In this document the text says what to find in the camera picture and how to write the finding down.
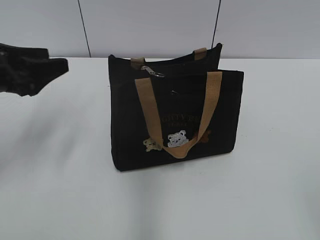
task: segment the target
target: bear charm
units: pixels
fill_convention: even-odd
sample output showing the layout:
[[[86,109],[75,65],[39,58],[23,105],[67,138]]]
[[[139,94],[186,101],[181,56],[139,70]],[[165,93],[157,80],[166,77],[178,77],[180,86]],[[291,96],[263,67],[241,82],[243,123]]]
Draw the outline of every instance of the bear charm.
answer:
[[[168,139],[170,140],[170,142],[168,142],[169,148],[180,147],[189,142],[189,139],[186,137],[185,130],[181,130],[180,132],[176,132],[174,134],[169,134]]]
[[[143,145],[146,147],[146,152],[150,152],[151,150],[161,151],[162,147],[156,143],[151,137],[143,141]]]

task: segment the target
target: white table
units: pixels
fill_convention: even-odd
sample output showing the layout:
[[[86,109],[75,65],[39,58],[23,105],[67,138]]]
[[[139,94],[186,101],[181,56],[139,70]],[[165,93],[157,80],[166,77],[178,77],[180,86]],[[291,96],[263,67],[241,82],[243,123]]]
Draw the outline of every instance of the white table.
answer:
[[[245,72],[234,151],[124,173],[108,60],[69,68],[0,94],[1,240],[320,239],[320,60],[222,59]]]

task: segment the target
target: metal zipper pull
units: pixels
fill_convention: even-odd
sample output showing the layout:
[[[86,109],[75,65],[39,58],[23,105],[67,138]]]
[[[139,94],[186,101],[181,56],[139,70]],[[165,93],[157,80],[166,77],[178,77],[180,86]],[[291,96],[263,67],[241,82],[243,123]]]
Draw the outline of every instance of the metal zipper pull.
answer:
[[[156,77],[159,77],[159,78],[164,78],[165,77],[165,75],[163,75],[162,73],[155,72],[148,66],[142,66],[141,70],[146,70],[150,75],[153,75],[153,76],[156,76]]]

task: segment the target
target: canvas bag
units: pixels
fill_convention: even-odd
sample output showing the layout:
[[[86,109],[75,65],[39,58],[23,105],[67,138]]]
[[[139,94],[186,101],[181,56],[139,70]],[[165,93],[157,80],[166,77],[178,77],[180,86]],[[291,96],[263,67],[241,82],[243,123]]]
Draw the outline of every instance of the canvas bag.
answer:
[[[154,75],[132,62],[109,57],[111,153],[118,170],[228,153],[234,148],[243,72],[217,70],[203,60],[140,65],[160,74]]]

